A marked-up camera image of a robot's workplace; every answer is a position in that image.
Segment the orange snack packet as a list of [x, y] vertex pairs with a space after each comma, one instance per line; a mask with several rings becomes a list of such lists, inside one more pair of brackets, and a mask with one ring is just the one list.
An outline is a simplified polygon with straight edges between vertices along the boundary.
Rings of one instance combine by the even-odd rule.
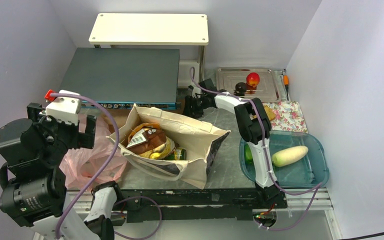
[[144, 128], [148, 128], [148, 129], [158, 129], [158, 130], [160, 130], [161, 128], [160, 128], [160, 125], [158, 124], [158, 123], [141, 123], [140, 125], [138, 125], [138, 126], [136, 126], [133, 130], [132, 130], [132, 132], [129, 134], [129, 136], [128, 136], [128, 140], [130, 141], [132, 138], [133, 138], [133, 136], [137, 133], [137, 132], [139, 132], [139, 130], [142, 130], [142, 129], [144, 129]]

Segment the dark blue network switch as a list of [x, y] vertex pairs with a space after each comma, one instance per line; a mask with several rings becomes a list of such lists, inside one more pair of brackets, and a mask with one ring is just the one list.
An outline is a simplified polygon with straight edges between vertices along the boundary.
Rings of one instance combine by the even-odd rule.
[[79, 47], [59, 88], [107, 109], [176, 110], [179, 63], [178, 49]]

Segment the white radish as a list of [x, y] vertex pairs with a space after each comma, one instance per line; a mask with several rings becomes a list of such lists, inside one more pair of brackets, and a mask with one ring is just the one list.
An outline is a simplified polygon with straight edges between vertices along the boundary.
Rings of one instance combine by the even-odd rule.
[[301, 160], [308, 151], [308, 147], [302, 145], [289, 147], [273, 154], [271, 161], [276, 167], [285, 167]]

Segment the beige canvas tote bag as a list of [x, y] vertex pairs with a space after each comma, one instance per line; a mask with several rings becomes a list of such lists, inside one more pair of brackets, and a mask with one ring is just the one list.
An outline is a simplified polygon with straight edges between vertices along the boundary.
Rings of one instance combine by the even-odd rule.
[[[158, 124], [163, 133], [186, 150], [185, 160], [151, 159], [127, 148], [131, 133], [140, 124]], [[132, 169], [123, 178], [122, 187], [136, 184], [141, 189], [204, 189], [217, 152], [230, 131], [155, 107], [134, 106], [125, 124], [107, 138], [118, 144], [118, 153]]]

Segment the green pepper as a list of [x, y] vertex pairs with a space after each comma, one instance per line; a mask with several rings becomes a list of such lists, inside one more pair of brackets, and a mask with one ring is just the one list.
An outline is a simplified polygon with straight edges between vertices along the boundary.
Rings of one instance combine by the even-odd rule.
[[244, 145], [244, 161], [248, 164], [253, 164], [253, 156], [250, 146], [248, 144]]

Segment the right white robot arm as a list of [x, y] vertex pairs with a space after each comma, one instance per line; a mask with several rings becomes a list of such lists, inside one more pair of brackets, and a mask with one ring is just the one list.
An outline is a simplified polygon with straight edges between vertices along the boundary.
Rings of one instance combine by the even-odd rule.
[[256, 203], [267, 208], [276, 200], [285, 200], [270, 158], [271, 122], [262, 102], [257, 99], [245, 99], [228, 91], [217, 90], [211, 79], [200, 83], [192, 80], [189, 89], [199, 88], [202, 93], [185, 97], [185, 116], [198, 119], [204, 115], [204, 109], [217, 108], [235, 115], [241, 138], [247, 143], [255, 169]]

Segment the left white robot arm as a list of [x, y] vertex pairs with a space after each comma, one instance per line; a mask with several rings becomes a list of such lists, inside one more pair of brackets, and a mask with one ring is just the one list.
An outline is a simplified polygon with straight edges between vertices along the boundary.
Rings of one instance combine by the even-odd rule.
[[115, 181], [92, 190], [91, 209], [81, 218], [71, 206], [60, 164], [70, 149], [92, 149], [96, 136], [95, 116], [64, 120], [46, 113], [38, 103], [27, 106], [27, 117], [0, 128], [0, 210], [21, 227], [46, 240], [112, 240], [113, 210], [124, 203]]

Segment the pink plastic grocery bag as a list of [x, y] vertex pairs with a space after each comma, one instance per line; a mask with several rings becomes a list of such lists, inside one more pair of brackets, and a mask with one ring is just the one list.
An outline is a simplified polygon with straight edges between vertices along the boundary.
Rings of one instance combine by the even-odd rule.
[[[98, 117], [96, 121], [94, 148], [68, 150], [59, 166], [66, 176], [65, 186], [67, 189], [82, 189], [100, 169], [114, 149], [114, 143], [107, 138], [109, 135], [110, 129], [108, 124], [103, 118]], [[111, 162], [94, 180], [92, 186], [89, 186], [87, 189], [91, 190], [95, 186], [109, 181], [119, 181], [122, 178], [127, 163], [127, 160], [122, 157], [119, 152], [116, 152]]]

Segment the red apple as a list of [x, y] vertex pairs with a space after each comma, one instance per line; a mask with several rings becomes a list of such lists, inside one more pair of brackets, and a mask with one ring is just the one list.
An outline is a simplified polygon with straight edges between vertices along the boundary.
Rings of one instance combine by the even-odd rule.
[[260, 83], [260, 75], [256, 72], [251, 72], [246, 76], [246, 84], [251, 88], [256, 88]]

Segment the brown snack packet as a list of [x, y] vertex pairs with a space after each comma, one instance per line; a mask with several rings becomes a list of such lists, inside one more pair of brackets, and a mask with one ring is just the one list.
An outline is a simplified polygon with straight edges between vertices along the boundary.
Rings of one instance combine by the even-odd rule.
[[142, 128], [136, 132], [126, 148], [137, 154], [161, 153], [166, 147], [167, 137], [161, 129]]

